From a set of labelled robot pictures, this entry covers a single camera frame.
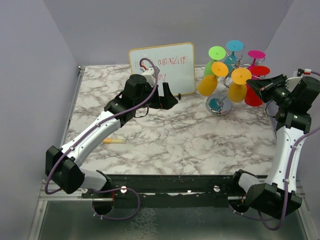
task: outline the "whiteboard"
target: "whiteboard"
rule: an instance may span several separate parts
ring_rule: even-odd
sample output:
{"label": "whiteboard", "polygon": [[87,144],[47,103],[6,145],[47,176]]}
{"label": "whiteboard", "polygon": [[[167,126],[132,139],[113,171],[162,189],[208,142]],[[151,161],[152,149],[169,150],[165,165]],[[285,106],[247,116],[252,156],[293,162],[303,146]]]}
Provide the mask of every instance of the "whiteboard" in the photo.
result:
{"label": "whiteboard", "polygon": [[[164,95],[162,83],[169,83],[174,96],[193,94],[196,91],[195,50],[191,42],[136,48],[129,52],[132,74],[141,74],[139,61],[150,59],[160,69],[158,74],[159,95]],[[151,67],[147,61],[144,66]]]}

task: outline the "bolt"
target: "bolt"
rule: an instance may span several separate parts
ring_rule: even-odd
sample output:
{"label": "bolt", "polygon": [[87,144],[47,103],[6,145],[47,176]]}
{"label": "bolt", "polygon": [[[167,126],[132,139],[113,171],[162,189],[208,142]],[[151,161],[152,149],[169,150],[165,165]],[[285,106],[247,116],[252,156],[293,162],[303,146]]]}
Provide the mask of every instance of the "bolt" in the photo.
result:
{"label": "bolt", "polygon": [[216,193],[218,193],[218,192],[220,192],[220,187],[219,186],[214,186],[213,187],[213,190],[216,192]]}

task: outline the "gray wall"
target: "gray wall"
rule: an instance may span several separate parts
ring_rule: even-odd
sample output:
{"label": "gray wall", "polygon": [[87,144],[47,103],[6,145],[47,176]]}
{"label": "gray wall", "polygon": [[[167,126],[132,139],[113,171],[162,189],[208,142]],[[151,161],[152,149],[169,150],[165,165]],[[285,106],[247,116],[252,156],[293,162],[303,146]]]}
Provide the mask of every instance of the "gray wall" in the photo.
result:
{"label": "gray wall", "polygon": [[44,0],[81,65],[128,64],[133,48],[193,42],[208,50],[241,40],[264,51],[293,0]]}
{"label": "gray wall", "polygon": [[[320,1],[295,0],[266,49],[265,64],[271,77],[279,74],[292,76],[298,68],[320,72]],[[320,96],[309,113],[312,127],[320,126]],[[298,176],[306,192],[307,204],[320,235],[320,132],[310,136],[302,149]]]}
{"label": "gray wall", "polygon": [[42,0],[0,1],[0,239],[27,239],[77,63]]}

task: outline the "marble tabletop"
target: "marble tabletop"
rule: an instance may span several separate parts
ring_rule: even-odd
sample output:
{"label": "marble tabletop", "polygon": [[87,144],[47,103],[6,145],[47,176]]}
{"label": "marble tabletop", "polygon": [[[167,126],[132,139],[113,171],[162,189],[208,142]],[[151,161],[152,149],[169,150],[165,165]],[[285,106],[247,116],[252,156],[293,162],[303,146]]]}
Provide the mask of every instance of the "marble tabletop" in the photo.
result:
{"label": "marble tabletop", "polygon": [[[197,82],[203,72],[196,67]],[[67,142],[124,89],[130,74],[128,65],[85,68]],[[215,92],[223,88],[220,81]],[[265,107],[235,103],[231,113],[216,117],[207,111],[206,99],[197,92],[184,95],[170,110],[150,109],[146,117],[132,119],[109,136],[125,144],[101,143],[82,168],[106,174],[232,175],[239,169],[267,174],[276,146]]]}

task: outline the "handwriting on whiteboard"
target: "handwriting on whiteboard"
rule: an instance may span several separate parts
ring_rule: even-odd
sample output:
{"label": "handwriting on whiteboard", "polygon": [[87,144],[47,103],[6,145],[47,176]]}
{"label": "handwriting on whiteboard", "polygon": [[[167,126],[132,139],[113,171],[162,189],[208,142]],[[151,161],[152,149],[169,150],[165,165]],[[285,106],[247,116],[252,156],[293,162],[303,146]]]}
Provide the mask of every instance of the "handwriting on whiteboard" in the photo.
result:
{"label": "handwriting on whiteboard", "polygon": [[[162,59],[158,59],[157,61],[154,61],[150,59],[153,63],[157,64],[158,66],[166,66],[166,65],[184,65],[187,62],[187,56],[172,56],[172,57],[165,57]],[[138,68],[139,67],[139,61],[134,62],[135,66]],[[147,64],[149,66],[147,61],[142,61],[142,65]]]}

